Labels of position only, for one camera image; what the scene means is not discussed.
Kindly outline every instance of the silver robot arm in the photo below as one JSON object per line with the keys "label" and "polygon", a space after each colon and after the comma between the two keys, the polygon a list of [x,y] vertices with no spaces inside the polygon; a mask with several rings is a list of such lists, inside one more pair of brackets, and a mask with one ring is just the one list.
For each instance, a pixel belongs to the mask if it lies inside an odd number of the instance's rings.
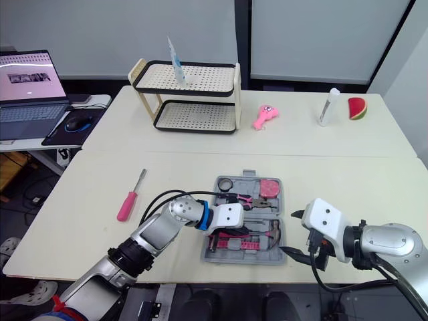
{"label": "silver robot arm", "polygon": [[[109,320],[120,308],[122,295],[138,275],[152,267],[153,261],[172,243],[183,226],[200,229],[204,235],[217,228],[243,225],[243,207],[239,203],[208,208],[206,201],[187,195],[166,204],[138,227],[117,249],[109,249],[97,264],[75,281],[61,296],[62,306],[88,321]],[[55,320],[53,315],[39,316],[34,321]]]}
{"label": "silver robot arm", "polygon": [[375,268],[390,278],[385,269],[396,277],[392,281],[419,315],[428,320],[428,251],[414,229],[393,223],[370,226],[365,221],[351,226],[338,209],[322,199],[314,199],[292,216],[302,219],[310,230],[308,251],[318,257],[313,262],[298,249],[282,248],[289,256],[320,270],[325,270],[328,256],[336,256],[343,263],[352,260],[357,269]]}

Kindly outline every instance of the gray toolbox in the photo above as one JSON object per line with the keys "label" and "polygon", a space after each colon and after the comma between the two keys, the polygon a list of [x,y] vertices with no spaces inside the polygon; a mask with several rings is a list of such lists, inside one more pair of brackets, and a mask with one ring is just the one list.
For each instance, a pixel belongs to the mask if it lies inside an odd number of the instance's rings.
{"label": "gray toolbox", "polygon": [[256,177],[255,171],[244,170],[241,177],[217,177],[215,192],[227,193],[228,196],[215,196],[214,205],[237,201],[243,205],[244,225],[231,234],[224,230],[206,237],[202,260],[211,263],[283,264],[286,257],[280,249],[285,245],[284,223],[280,219],[284,210],[281,181]]}

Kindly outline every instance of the black ring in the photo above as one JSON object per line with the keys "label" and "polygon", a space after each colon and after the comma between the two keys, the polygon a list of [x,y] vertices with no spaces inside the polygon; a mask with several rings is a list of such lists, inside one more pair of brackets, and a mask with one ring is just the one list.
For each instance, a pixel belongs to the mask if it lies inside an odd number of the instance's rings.
{"label": "black ring", "polygon": [[[230,187],[229,188],[227,188],[227,189],[225,189],[224,187],[223,188],[221,188],[221,185],[223,184],[223,183],[229,183],[230,184]],[[220,191],[222,191],[222,192],[228,192],[228,191],[230,191],[230,189],[233,187],[233,182],[232,182],[232,180],[231,179],[228,179],[228,178],[222,178],[222,179],[219,179],[219,182],[217,183],[217,186],[219,187],[219,190]]]}

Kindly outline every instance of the mouse pad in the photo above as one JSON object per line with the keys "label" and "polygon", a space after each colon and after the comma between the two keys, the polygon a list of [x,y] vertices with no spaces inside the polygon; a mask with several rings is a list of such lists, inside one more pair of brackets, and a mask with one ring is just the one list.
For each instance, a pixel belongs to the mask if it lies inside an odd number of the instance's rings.
{"label": "mouse pad", "polygon": [[[93,108],[93,109],[75,109],[68,113],[68,115],[62,120],[61,124],[56,126],[53,132],[45,138],[41,143],[42,145],[82,145],[87,139],[92,129],[101,119],[102,115],[106,110],[102,108]],[[73,117],[84,117],[90,118],[91,125],[80,131],[80,132],[67,132],[66,124]]]}

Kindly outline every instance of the white wall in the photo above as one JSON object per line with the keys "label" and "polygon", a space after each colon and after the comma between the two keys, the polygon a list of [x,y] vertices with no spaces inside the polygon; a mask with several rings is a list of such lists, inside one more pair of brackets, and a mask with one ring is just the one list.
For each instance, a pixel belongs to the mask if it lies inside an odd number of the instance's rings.
{"label": "white wall", "polygon": [[428,29],[384,99],[418,157],[428,167]]}
{"label": "white wall", "polygon": [[255,0],[251,76],[367,84],[408,0]]}
{"label": "white wall", "polygon": [[428,1],[416,0],[368,92],[382,95],[428,167]]}
{"label": "white wall", "polygon": [[237,62],[233,0],[0,0],[0,40],[48,49],[63,78],[125,78],[139,58]]}

